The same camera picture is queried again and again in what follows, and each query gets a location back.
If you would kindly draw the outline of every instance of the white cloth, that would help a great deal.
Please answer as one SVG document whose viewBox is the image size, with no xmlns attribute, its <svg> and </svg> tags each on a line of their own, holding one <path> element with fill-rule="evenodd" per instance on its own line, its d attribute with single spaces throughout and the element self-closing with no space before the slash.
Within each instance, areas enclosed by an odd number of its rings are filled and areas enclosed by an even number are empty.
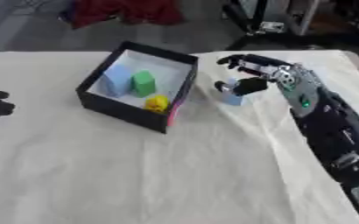
<svg viewBox="0 0 359 224">
<path fill-rule="evenodd" d="M 260 52 L 302 61 L 359 112 L 342 52 Z M 75 88 L 107 52 L 0 52 L 0 224 L 359 223 L 277 89 L 232 107 L 212 83 L 245 74 L 201 54 L 196 87 L 167 135 L 86 110 Z"/>
</svg>

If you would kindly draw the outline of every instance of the green light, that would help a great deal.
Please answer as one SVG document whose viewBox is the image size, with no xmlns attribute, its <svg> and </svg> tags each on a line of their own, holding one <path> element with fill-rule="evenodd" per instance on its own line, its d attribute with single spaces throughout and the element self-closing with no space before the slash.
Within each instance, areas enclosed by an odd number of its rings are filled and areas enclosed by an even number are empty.
<svg viewBox="0 0 359 224">
<path fill-rule="evenodd" d="M 308 108 L 310 106 L 310 102 L 309 101 L 305 101 L 302 103 L 302 107 L 303 108 Z"/>
<path fill-rule="evenodd" d="M 299 97 L 299 102 L 302 105 L 302 108 L 308 108 L 310 106 L 310 101 L 304 94 Z"/>
</svg>

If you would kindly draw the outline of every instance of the yellow ball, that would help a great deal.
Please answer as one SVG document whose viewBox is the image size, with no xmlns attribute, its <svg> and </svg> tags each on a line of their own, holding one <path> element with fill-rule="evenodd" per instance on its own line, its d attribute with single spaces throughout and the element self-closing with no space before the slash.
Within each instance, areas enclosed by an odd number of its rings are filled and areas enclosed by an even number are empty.
<svg viewBox="0 0 359 224">
<path fill-rule="evenodd" d="M 145 102 L 145 109 L 153 112 L 163 113 L 169 106 L 169 99 L 163 94 L 157 94 Z"/>
</svg>

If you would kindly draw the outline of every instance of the small blue block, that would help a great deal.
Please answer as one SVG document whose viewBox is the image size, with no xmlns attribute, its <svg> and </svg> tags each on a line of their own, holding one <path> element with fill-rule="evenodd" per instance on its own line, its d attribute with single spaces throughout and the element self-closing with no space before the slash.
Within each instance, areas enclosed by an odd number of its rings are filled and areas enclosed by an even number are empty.
<svg viewBox="0 0 359 224">
<path fill-rule="evenodd" d="M 234 86 L 236 84 L 236 79 L 229 79 L 227 84 Z M 222 101 L 233 106 L 241 106 L 243 104 L 243 96 L 234 95 L 230 92 L 223 92 Z"/>
<path fill-rule="evenodd" d="M 126 66 L 109 67 L 102 76 L 102 90 L 110 96 L 120 97 L 128 94 L 132 88 L 132 72 Z"/>
</svg>

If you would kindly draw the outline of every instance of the floor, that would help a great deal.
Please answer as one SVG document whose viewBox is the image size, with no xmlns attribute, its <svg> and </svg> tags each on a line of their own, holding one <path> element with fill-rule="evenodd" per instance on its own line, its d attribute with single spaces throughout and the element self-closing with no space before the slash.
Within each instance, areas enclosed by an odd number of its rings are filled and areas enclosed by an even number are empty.
<svg viewBox="0 0 359 224">
<path fill-rule="evenodd" d="M 52 0 L 42 12 L 28 16 L 29 11 L 14 10 L 19 1 L 0 0 L 0 51 L 111 51 L 130 40 L 181 53 L 204 53 L 221 51 L 242 34 L 222 19 L 223 0 L 179 0 L 186 18 L 183 24 L 126 25 L 110 20 L 79 30 L 57 19 L 69 0 Z M 247 49 L 285 48 L 251 45 Z"/>
</svg>

